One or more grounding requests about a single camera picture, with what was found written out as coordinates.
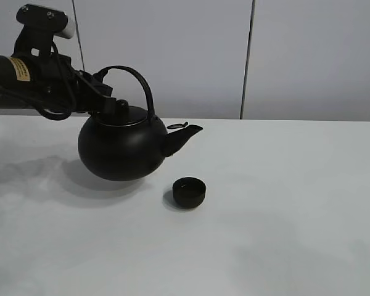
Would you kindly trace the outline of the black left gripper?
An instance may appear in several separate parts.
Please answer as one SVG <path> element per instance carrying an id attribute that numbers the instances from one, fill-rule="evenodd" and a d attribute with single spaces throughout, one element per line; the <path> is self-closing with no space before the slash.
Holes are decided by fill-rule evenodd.
<path id="1" fill-rule="evenodd" d="M 112 88 L 91 74 L 76 70 L 71 58 L 52 52 L 48 59 L 33 58 L 33 82 L 37 110 L 52 113 L 92 112 L 114 114 Z"/>

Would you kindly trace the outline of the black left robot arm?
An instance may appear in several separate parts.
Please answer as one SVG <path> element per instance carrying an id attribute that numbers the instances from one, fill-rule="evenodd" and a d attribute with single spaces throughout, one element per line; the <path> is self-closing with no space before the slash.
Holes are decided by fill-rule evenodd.
<path id="1" fill-rule="evenodd" d="M 96 112 L 113 114 L 112 88 L 92 75 L 75 70 L 70 57 L 51 53 L 47 60 L 31 54 L 0 55 L 0 107 L 53 114 Z"/>

